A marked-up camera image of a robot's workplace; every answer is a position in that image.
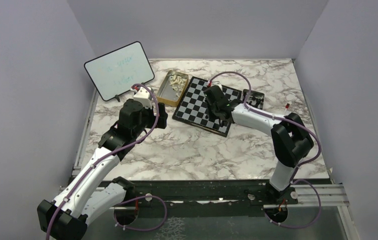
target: purple cable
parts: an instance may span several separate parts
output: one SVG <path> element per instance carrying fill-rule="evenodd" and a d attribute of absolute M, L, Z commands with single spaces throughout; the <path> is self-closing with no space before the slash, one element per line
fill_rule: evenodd
<path fill-rule="evenodd" d="M 293 172 L 292 176 L 290 177 L 290 181 L 292 181 L 293 178 L 295 177 L 296 173 L 298 172 L 298 169 L 299 169 L 300 166 L 302 166 L 302 165 L 304 165 L 304 164 L 307 164 L 307 163 L 310 163 L 310 162 L 314 161 L 315 159 L 317 159 L 317 158 L 320 156 L 320 154 L 321 154 L 321 148 L 322 148 L 322 147 L 321 147 L 321 143 L 320 143 L 320 141 L 318 140 L 318 137 L 317 137 L 317 136 L 316 136 L 311 130 L 307 129 L 305 126 L 302 126 L 301 124 L 299 124 L 299 123 L 297 123 L 297 122 L 295 122 L 295 121 L 292 121 L 292 120 L 287 119 L 287 118 L 284 118 L 284 117 L 279 117 L 279 116 L 275 116 L 275 117 L 273 117 L 273 116 L 270 115 L 270 114 L 266 114 L 266 113 L 264 113 L 264 112 L 261 112 L 261 111 L 256 110 L 254 107 L 250 107 L 250 106 L 246 103 L 246 100 L 248 99 L 249 95 L 251 94 L 251 90 L 252 90 L 252 88 L 251 88 L 251 83 L 250 83 L 249 80 L 248 80 L 245 76 L 243 76 L 241 73 L 238 73 L 238 72 L 236 72 L 236 71 L 224 71 L 224 72 L 220 72 L 219 74 L 213 76 L 213 77 L 208 81 L 207 85 L 209 85 L 209 84 L 212 82 L 212 80 L 214 80 L 216 77 L 218 77 L 218 76 L 220 76 L 220 75 L 223 75 L 223 74 L 236 74 L 236 75 L 239 75 L 239 76 L 241 76 L 241 77 L 242 77 L 242 78 L 248 83 L 249 91 L 248 91 L 248 93 L 246 94 L 245 99 L 243 100 L 243 105 L 244 105 L 245 108 L 247 108 L 249 111 L 252 111 L 252 112 L 254 112 L 254 113 L 256 113 L 256 114 L 259 114 L 259 115 L 262 115 L 262 116 L 265 116 L 265 117 L 268 117 L 268 118 L 271 118 L 271 119 L 274 118 L 274 119 L 277 119 L 277 120 L 280 120 L 280 121 L 285 121 L 285 122 L 288 122 L 288 123 L 290 123 L 290 124 L 293 124 L 293 125 L 295 125 L 295 126 L 297 126 L 297 127 L 300 127 L 300 128 L 302 128 L 303 130 L 307 131 L 309 134 L 311 134 L 312 137 L 313 137 L 313 138 L 315 139 L 315 141 L 317 142 L 317 145 L 318 145 L 318 152 L 317 152 L 317 154 L 316 154 L 313 158 L 311 158 L 311 159 L 309 159 L 309 160 L 306 160 L 306 161 L 303 161 L 303 162 L 299 163 L 299 164 L 296 166 L 295 171 Z M 302 228 L 306 228 L 306 227 L 311 226 L 311 225 L 314 224 L 314 223 L 318 220 L 318 218 L 320 217 L 320 215 L 321 215 L 321 199 L 320 199 L 320 196 L 319 196 L 317 190 L 315 189 L 315 187 L 312 186 L 312 184 L 310 184 L 308 181 L 306 181 L 306 180 L 304 180 L 304 179 L 298 179 L 298 180 L 296 180 L 295 182 L 293 182 L 293 184 L 296 184 L 296 183 L 298 183 L 298 182 L 305 182 L 305 183 L 307 183 L 309 186 L 312 187 L 312 189 L 313 189 L 313 190 L 315 191 L 315 193 L 317 194 L 317 197 L 318 197 L 318 205 L 319 205 L 319 211 L 318 211 L 317 216 L 315 217 L 314 220 L 312 220 L 312 222 L 310 222 L 310 223 L 307 224 L 307 225 L 303 225 L 303 226 L 290 226 L 290 225 L 284 225 L 284 224 L 280 224 L 280 225 L 279 225 L 277 222 L 272 221 L 272 220 L 271 220 L 271 219 L 265 214 L 265 216 L 266 216 L 268 219 L 270 219 L 270 221 L 271 221 L 272 223 L 274 223 L 274 224 L 276 224 L 276 225 L 279 225 L 279 226 L 281 226 L 281 227 L 284 227 L 284 228 L 288 228 L 288 229 L 302 229 Z"/>
<path fill-rule="evenodd" d="M 216 77 L 218 77 L 218 76 L 220 76 L 220 75 L 223 75 L 223 74 L 236 74 L 236 75 L 239 75 L 239 76 L 241 76 L 241 77 L 242 77 L 242 78 L 248 83 L 249 91 L 248 91 L 248 93 L 246 94 L 245 99 L 243 100 L 243 105 L 244 105 L 249 111 L 252 111 L 252 112 L 254 112 L 254 113 L 256 113 L 256 114 L 259 114 L 259 115 L 262 115 L 262 116 L 265 116 L 265 117 L 268 117 L 268 118 L 271 118 L 271 119 L 273 118 L 272 115 L 269 115 L 269 114 L 266 114 L 266 113 L 264 113 L 264 112 L 258 111 L 258 110 L 256 110 L 254 107 L 250 107 L 250 106 L 246 103 L 246 100 L 248 99 L 249 95 L 251 94 L 251 90 L 252 90 L 252 88 L 251 88 L 251 83 L 249 82 L 249 80 L 248 80 L 245 76 L 243 76 L 241 73 L 238 73 L 238 72 L 236 72 L 236 71 L 224 71 L 224 72 L 220 72 L 219 74 L 213 76 L 213 77 L 208 81 L 208 84 L 211 83 L 213 79 L 215 79 Z M 285 121 L 285 122 L 288 122 L 288 123 L 290 123 L 290 124 L 293 124 L 293 125 L 295 125 L 295 126 L 297 126 L 297 127 L 302 128 L 303 130 L 307 131 L 309 134 L 312 135 L 312 137 L 315 139 L 315 141 L 317 142 L 317 145 L 318 145 L 318 152 L 317 152 L 317 154 L 316 154 L 313 158 L 311 158 L 311 159 L 309 159 L 309 160 L 306 160 L 306 161 L 303 161 L 303 162 L 299 163 L 299 164 L 296 166 L 295 171 L 293 172 L 293 175 L 292 175 L 292 177 L 290 178 L 290 180 L 292 181 L 293 178 L 295 177 L 296 173 L 298 172 L 298 169 L 299 169 L 300 166 L 302 166 L 302 165 L 304 165 L 304 164 L 307 164 L 307 163 L 310 163 L 310 162 L 314 161 L 315 159 L 317 159 L 317 158 L 320 156 L 320 154 L 321 154 L 321 149 L 322 149 L 322 147 L 321 147 L 321 143 L 320 143 L 320 141 L 318 140 L 318 137 L 317 137 L 317 136 L 316 136 L 311 130 L 307 129 L 305 126 L 302 126 L 302 125 L 300 125 L 299 123 L 297 123 L 297 122 L 295 122 L 295 121 L 292 121 L 292 120 L 290 120 L 290 119 L 284 118 L 284 117 L 275 116 L 274 119 L 277 119 L 277 120 L 280 120 L 280 121 Z"/>
<path fill-rule="evenodd" d="M 135 227 L 130 227 L 130 226 L 129 227 L 128 226 L 123 226 L 123 225 L 121 225 L 121 224 L 118 223 L 118 220 L 117 220 L 117 218 L 116 218 L 116 216 L 114 214 L 114 220 L 116 222 L 116 226 L 120 226 L 120 227 L 122 227 L 124 229 L 130 229 L 130 230 L 140 231 L 140 232 L 141 231 L 142 232 L 148 232 L 148 231 L 152 231 L 152 230 L 155 230 L 155 229 L 158 229 L 159 227 L 161 227 L 165 223 L 165 221 L 167 220 L 167 205 L 165 204 L 164 200 L 162 200 L 160 197 L 158 197 L 158 196 L 152 196 L 152 195 L 150 195 L 150 196 L 146 196 L 146 195 L 145 196 L 138 196 L 137 198 L 135 197 L 135 198 L 132 198 L 130 200 L 121 202 L 118 205 L 127 204 L 127 203 L 132 202 L 132 201 L 136 201 L 136 200 L 139 200 L 139 199 L 145 199 L 145 198 L 149 198 L 149 197 L 160 200 L 161 203 L 162 203 L 162 205 L 164 205 L 164 218 L 162 219 L 162 221 L 157 226 L 151 227 L 151 228 L 146 228 L 146 229 L 135 228 Z"/>
<path fill-rule="evenodd" d="M 318 218 L 321 215 L 321 198 L 320 198 L 320 195 L 318 194 L 317 189 L 314 186 L 312 186 L 312 184 L 310 184 L 305 179 L 298 179 L 298 180 L 294 181 L 293 184 L 297 184 L 298 182 L 305 182 L 306 184 L 308 184 L 310 187 L 312 187 L 312 189 L 314 190 L 315 194 L 317 195 L 317 198 L 318 198 L 318 213 L 315 216 L 314 220 L 312 220 L 310 223 L 305 224 L 305 225 L 292 226 L 292 225 L 286 225 L 286 224 L 281 224 L 281 223 L 279 224 L 278 222 L 275 222 L 275 221 L 271 220 L 271 218 L 267 214 L 265 214 L 265 217 L 268 218 L 268 220 L 270 220 L 270 223 L 275 224 L 275 225 L 277 225 L 279 227 L 287 228 L 287 229 L 304 229 L 304 228 L 307 228 L 307 227 L 311 226 L 312 224 L 314 224 L 318 220 Z"/>
<path fill-rule="evenodd" d="M 153 123 L 153 126 L 152 128 L 148 131 L 147 134 L 145 134 L 143 137 L 141 137 L 139 140 L 136 140 L 128 145 L 125 145 L 123 147 L 120 147 L 119 149 L 115 149 L 114 151 L 108 153 L 108 154 L 105 154 L 104 156 L 100 157 L 93 165 L 94 166 L 97 166 L 101 161 L 103 161 L 105 158 L 111 156 L 111 155 L 114 155 L 116 154 L 117 152 L 119 151 L 122 151 L 128 147 L 132 147 L 138 143 L 141 143 L 143 140 L 145 140 L 145 138 L 147 138 L 151 132 L 155 129 L 157 123 L 158 123 L 158 119 L 159 119 L 159 106 L 158 106 L 158 100 L 156 99 L 156 96 L 153 94 L 153 92 L 148 88 L 146 87 L 145 85 L 142 85 L 142 84 L 134 84 L 131 88 L 133 89 L 134 87 L 142 87 L 144 89 L 146 89 L 148 91 L 148 93 L 152 96 L 152 99 L 153 101 L 155 102 L 155 110 L 156 110 L 156 117 L 155 117 L 155 122 Z M 75 183 L 75 185 L 72 187 L 72 189 L 68 192 L 68 194 L 65 196 L 65 199 L 69 199 L 70 196 L 75 192 L 75 190 L 78 188 L 78 186 L 80 186 L 80 183 L 86 178 L 86 176 L 89 174 L 89 172 L 94 169 L 94 168 L 88 168 L 86 170 L 86 172 L 83 173 L 83 175 L 81 176 L 81 178 Z M 49 221 L 49 224 L 47 226 L 47 230 L 46 230 L 46 240 L 49 240 L 49 237 L 50 237 L 50 231 L 52 230 L 52 225 L 53 225 L 53 222 L 55 221 L 55 218 L 56 216 L 58 215 L 59 211 L 61 210 L 61 208 L 64 206 L 65 204 L 65 201 L 62 200 L 62 202 L 59 204 L 59 206 L 56 208 L 55 212 L 53 212 L 53 215 L 52 217 L 50 218 L 50 221 Z"/>

